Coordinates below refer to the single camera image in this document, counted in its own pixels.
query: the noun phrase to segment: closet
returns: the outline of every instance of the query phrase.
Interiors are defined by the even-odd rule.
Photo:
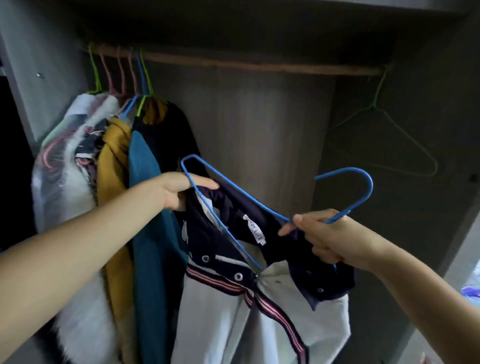
[[[72,100],[94,88],[89,42],[102,83],[101,49],[117,89],[116,47],[144,49],[156,95],[183,110],[202,157],[233,182],[291,216],[348,206],[361,179],[313,177],[362,168],[374,191],[351,216],[444,274],[480,210],[480,12],[475,1],[410,3],[3,0],[0,56],[34,155]],[[279,64],[358,68],[250,70]],[[384,66],[377,106],[421,148],[378,111],[329,131],[372,103]],[[412,332],[362,272],[350,326],[336,363],[396,363]]]

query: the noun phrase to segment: blue hanger hook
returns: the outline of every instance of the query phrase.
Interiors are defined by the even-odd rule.
[[[213,217],[215,217],[215,219],[218,221],[218,223],[220,224],[220,226],[224,229],[224,231],[233,239],[233,241],[237,244],[238,248],[240,250],[243,251],[243,253],[261,270],[262,267],[257,263],[255,262],[255,260],[245,251],[245,249],[243,248],[243,246],[237,241],[237,239],[235,239],[235,237],[232,235],[232,233],[228,230],[228,228],[225,226],[225,224],[220,220],[220,218],[216,215],[216,213],[213,211],[213,209],[210,207],[210,205],[207,203],[207,201],[205,200],[205,197],[203,196],[203,194],[200,192],[200,190],[198,189],[197,185],[193,182],[193,179],[191,177],[191,175],[188,173],[187,169],[185,168],[185,161],[188,160],[188,159],[191,159],[191,158],[194,158],[196,159],[197,161],[199,161],[200,163],[202,163],[204,166],[208,167],[209,169],[211,169],[213,172],[215,172],[216,174],[218,174],[220,177],[222,177],[225,181],[227,181],[230,185],[232,185],[236,190],[240,191],[242,194],[244,194],[247,198],[249,198],[250,200],[252,200],[253,202],[255,202],[258,206],[260,206],[261,208],[263,208],[265,211],[277,216],[278,218],[288,222],[290,221],[289,218],[283,216],[283,215],[280,215],[278,212],[275,212],[274,210],[268,208],[267,206],[265,206],[264,204],[262,204],[260,201],[258,201],[257,199],[255,199],[253,196],[249,195],[246,191],[244,191],[243,189],[241,189],[240,187],[238,187],[235,183],[233,183],[231,180],[229,180],[227,177],[225,177],[222,173],[220,173],[219,171],[217,171],[215,168],[213,168],[210,164],[208,164],[207,162],[205,162],[203,159],[201,159],[198,155],[196,154],[190,154],[189,156],[186,156],[185,158],[183,158],[181,161],[180,161],[180,166],[182,168],[182,170],[185,172],[185,175],[187,176],[188,180],[190,181],[190,183],[192,184],[194,190],[198,193],[198,195],[200,196],[200,198],[202,199],[202,201],[204,202],[205,206],[208,208],[208,210],[210,211],[210,213],[212,214]],[[336,214],[335,216],[331,217],[330,219],[328,219],[327,221],[325,221],[325,224],[331,224],[335,221],[337,221],[338,219],[342,218],[343,216],[347,215],[348,213],[350,213],[351,210],[353,210],[354,208],[356,208],[357,206],[361,205],[363,202],[365,202],[369,197],[370,195],[372,194],[372,191],[373,191],[373,181],[372,181],[372,178],[370,177],[370,175],[365,172],[364,170],[361,170],[360,168],[355,168],[355,167],[347,167],[347,168],[341,168],[339,170],[335,170],[335,171],[332,171],[332,172],[328,172],[328,173],[325,173],[325,174],[321,174],[320,176],[316,176],[315,179],[316,180],[321,180],[322,178],[326,178],[326,177],[330,177],[330,176],[334,176],[336,174],[340,174],[340,173],[343,173],[343,172],[357,172],[357,173],[360,173],[362,174],[366,180],[367,180],[367,183],[368,183],[368,191],[367,193],[360,199],[358,200],[357,202],[355,202],[354,204],[352,204],[351,206],[347,207],[345,210],[343,210],[342,212],[339,212],[338,214]]]

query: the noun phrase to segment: person's right hand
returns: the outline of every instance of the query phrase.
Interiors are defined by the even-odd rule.
[[[295,215],[293,224],[286,224],[278,234],[286,235],[299,228],[305,232],[305,238],[312,243],[312,252],[324,262],[329,264],[344,262],[372,271],[375,263],[393,244],[348,216],[332,224],[322,222],[337,213],[338,211],[329,209]]]

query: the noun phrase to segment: navy blue fabric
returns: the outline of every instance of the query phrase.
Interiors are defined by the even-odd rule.
[[[139,132],[132,133],[129,160],[130,187],[160,175],[158,163]],[[180,240],[180,227],[170,210],[155,216],[132,240],[135,312],[143,363],[170,362],[188,260]]]
[[[220,184],[218,190],[199,189],[218,208],[222,222],[237,240],[259,246],[268,265],[286,260],[293,281],[313,310],[318,302],[342,297],[355,286],[353,267],[338,263],[335,271],[333,265],[323,263],[312,253],[312,245],[300,230],[280,237],[278,230],[283,226],[283,221],[230,185],[217,182]],[[246,263],[228,236],[205,216],[194,189],[187,191],[186,202],[188,245],[194,263],[213,269],[232,281],[235,281],[235,273],[241,273],[243,280],[240,283],[254,289],[256,275],[249,268],[214,259],[215,255],[221,255]],[[255,240],[248,222],[243,219],[245,214],[262,230],[265,245]],[[211,257],[208,262],[202,260],[204,255]]]

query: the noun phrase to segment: wooden rod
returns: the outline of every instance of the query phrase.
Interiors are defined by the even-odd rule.
[[[103,54],[108,57],[116,57],[117,49],[112,46],[102,45],[94,46],[92,51],[95,54]],[[128,57],[130,51],[120,50],[120,57]],[[330,65],[330,64],[277,64],[263,62],[239,62],[239,61],[221,61],[212,58],[181,56],[175,54],[143,52],[144,60],[152,62],[176,64],[192,67],[218,67],[232,68],[245,71],[260,72],[286,72],[303,74],[325,74],[325,75],[344,75],[344,76],[380,76],[384,73],[382,66],[348,66],[348,65]]]

